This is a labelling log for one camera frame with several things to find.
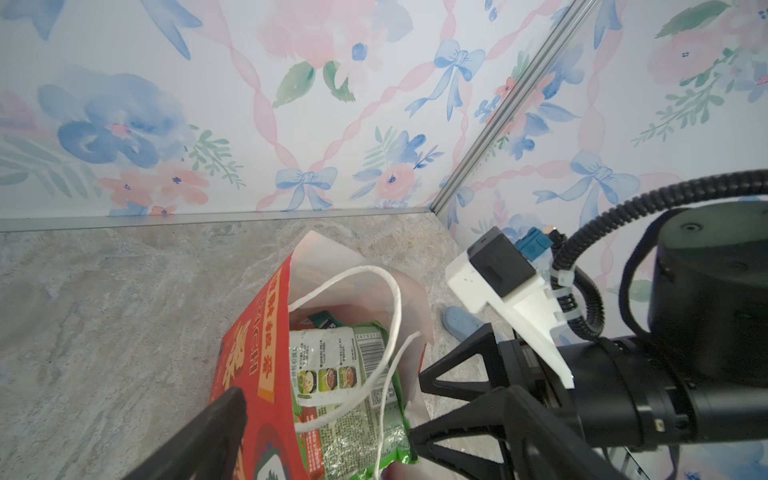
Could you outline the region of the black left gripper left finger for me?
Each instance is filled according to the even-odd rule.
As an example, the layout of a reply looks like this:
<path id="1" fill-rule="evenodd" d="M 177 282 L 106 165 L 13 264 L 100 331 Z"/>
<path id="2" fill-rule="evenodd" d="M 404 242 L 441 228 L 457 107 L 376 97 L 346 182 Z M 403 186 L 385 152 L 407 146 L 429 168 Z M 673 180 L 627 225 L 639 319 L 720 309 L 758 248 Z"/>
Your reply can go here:
<path id="1" fill-rule="evenodd" d="M 231 479 L 246 423 L 245 395 L 232 387 L 125 478 Z"/>

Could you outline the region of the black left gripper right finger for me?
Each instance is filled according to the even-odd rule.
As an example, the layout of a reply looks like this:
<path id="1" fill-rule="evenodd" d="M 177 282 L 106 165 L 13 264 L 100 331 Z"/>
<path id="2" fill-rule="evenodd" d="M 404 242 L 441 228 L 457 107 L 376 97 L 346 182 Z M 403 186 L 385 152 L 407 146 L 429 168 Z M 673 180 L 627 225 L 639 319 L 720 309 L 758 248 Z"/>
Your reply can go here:
<path id="1" fill-rule="evenodd" d="M 624 477 L 521 387 L 503 391 L 502 425 L 519 479 Z"/>

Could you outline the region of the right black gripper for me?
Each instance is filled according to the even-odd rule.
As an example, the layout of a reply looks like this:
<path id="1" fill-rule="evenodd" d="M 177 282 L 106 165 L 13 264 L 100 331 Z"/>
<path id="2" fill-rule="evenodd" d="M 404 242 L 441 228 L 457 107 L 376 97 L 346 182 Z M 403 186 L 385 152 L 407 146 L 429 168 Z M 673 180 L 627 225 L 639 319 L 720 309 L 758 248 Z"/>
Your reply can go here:
<path id="1" fill-rule="evenodd" d="M 592 447 L 652 450 L 696 438 L 686 387 L 640 340 L 603 339 L 561 346 L 558 352 L 573 374 L 572 389 L 523 341 L 498 345 L 493 327 L 480 327 L 419 374 L 423 393 L 470 402 L 410 431 L 417 456 L 466 479 L 514 479 L 504 427 L 508 391 L 500 388 L 510 383 L 523 387 Z M 482 436 L 496 442 L 501 462 L 442 444 Z"/>

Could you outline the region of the red paper gift bag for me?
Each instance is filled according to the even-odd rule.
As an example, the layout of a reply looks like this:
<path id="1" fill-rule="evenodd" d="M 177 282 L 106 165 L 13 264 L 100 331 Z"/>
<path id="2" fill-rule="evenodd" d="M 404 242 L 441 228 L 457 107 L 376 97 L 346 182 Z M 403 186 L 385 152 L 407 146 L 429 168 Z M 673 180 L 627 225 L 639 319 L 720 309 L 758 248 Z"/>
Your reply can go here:
<path id="1" fill-rule="evenodd" d="M 290 332 L 308 316 L 329 311 L 347 326 L 380 324 L 388 333 L 383 358 L 354 397 L 323 418 L 294 420 L 290 379 Z M 243 314 L 223 336 L 211 395 L 232 387 L 246 398 L 247 423 L 234 477 L 237 479 L 312 479 L 297 435 L 311 432 L 354 409 L 381 375 L 387 390 L 399 376 L 404 412 L 426 414 L 417 391 L 425 347 L 433 340 L 433 319 L 425 288 L 411 276 L 369 261 L 317 232 L 307 233 L 267 280 Z M 395 462 L 374 478 L 397 478 Z"/>

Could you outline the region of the green noodle packet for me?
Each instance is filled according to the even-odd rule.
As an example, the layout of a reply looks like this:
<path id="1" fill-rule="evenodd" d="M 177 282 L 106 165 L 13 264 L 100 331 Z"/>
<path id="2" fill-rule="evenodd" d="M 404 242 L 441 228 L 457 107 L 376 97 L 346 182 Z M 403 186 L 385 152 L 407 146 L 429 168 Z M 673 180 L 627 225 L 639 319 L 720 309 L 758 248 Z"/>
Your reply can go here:
<path id="1" fill-rule="evenodd" d="M 376 322 L 347 326 L 329 311 L 314 313 L 290 332 L 294 420 L 323 418 L 361 390 L 383 358 L 388 340 Z M 385 375 L 354 409 L 320 429 L 297 435 L 312 479 L 371 479 L 398 462 L 417 462 L 408 439 L 404 397 L 395 374 Z"/>

